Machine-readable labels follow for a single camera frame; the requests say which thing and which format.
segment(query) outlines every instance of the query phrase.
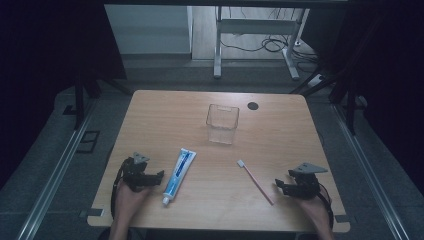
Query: toothpaste cap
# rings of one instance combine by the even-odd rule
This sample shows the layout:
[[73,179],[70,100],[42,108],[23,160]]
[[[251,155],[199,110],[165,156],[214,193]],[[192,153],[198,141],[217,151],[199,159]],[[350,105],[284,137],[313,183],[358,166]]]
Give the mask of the toothpaste cap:
[[163,200],[162,200],[162,203],[163,203],[163,205],[167,206],[168,203],[169,203],[169,198],[164,197]]

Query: gray floor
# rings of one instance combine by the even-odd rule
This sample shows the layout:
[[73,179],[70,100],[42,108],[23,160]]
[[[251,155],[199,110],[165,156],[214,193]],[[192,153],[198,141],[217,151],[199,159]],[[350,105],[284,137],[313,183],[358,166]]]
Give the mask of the gray floor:
[[[128,80],[118,81],[134,90],[281,94],[289,93],[299,84],[291,80],[281,55],[228,56],[227,60],[223,61],[222,78],[219,80],[213,78],[210,55],[198,56],[198,59],[203,60],[124,56]],[[308,76],[306,72],[299,73],[303,79]],[[87,130],[100,131],[98,143],[92,154],[76,153],[71,159],[46,215],[35,231],[35,239],[96,239],[103,230],[90,227],[86,222],[85,213],[91,208],[107,156],[113,147],[131,98],[102,81],[99,81],[99,84],[102,95],[95,101],[93,115],[87,126]],[[376,200],[366,174],[339,125],[338,116],[328,102],[330,90],[323,89],[308,97],[307,101],[351,222],[351,230],[348,233],[336,234],[336,238],[396,239],[389,227],[389,219],[386,219],[385,211]],[[73,89],[58,94],[55,110],[49,121],[18,170],[0,192],[0,239],[15,239],[18,236],[74,134],[74,116],[62,114],[67,105],[74,105]],[[424,239],[423,196],[370,129],[362,111],[357,110],[355,116],[356,139],[397,217],[403,223],[409,239]],[[84,144],[79,145],[80,149],[85,147]],[[284,239],[284,236],[260,233],[255,235],[255,239]]]

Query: toothpaste tube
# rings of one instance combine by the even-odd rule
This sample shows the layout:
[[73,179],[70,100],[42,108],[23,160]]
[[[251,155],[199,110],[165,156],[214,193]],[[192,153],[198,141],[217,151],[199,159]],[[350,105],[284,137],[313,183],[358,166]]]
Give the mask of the toothpaste tube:
[[177,194],[178,188],[180,187],[181,182],[183,181],[183,178],[187,172],[187,169],[190,167],[190,164],[195,156],[196,152],[181,148],[177,164],[175,165],[175,169],[172,172],[171,178],[169,179],[166,190],[163,193],[164,198],[162,203],[164,206],[167,206],[169,201],[174,199],[175,194]]

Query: human hand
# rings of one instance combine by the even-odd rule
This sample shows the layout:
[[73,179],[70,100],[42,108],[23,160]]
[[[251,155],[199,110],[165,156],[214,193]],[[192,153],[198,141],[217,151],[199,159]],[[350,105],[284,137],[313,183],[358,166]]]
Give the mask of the human hand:
[[131,219],[151,190],[152,187],[144,187],[141,192],[133,192],[122,179],[119,181],[116,189],[115,219],[109,239],[127,239]]
[[[321,195],[329,203],[331,203],[331,198],[328,195],[327,190],[322,185],[320,186],[320,189]],[[334,234],[330,227],[330,219],[322,200],[318,196],[308,200],[300,198],[293,199],[300,206],[306,216],[308,216],[308,218],[312,221],[317,231],[318,237],[321,240],[333,240]]]

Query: clear plastic cup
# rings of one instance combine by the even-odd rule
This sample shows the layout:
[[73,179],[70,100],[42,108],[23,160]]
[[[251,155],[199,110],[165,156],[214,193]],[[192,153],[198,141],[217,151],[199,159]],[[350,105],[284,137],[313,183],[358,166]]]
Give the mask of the clear plastic cup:
[[238,125],[240,109],[237,107],[209,105],[208,138],[211,142],[232,144]]

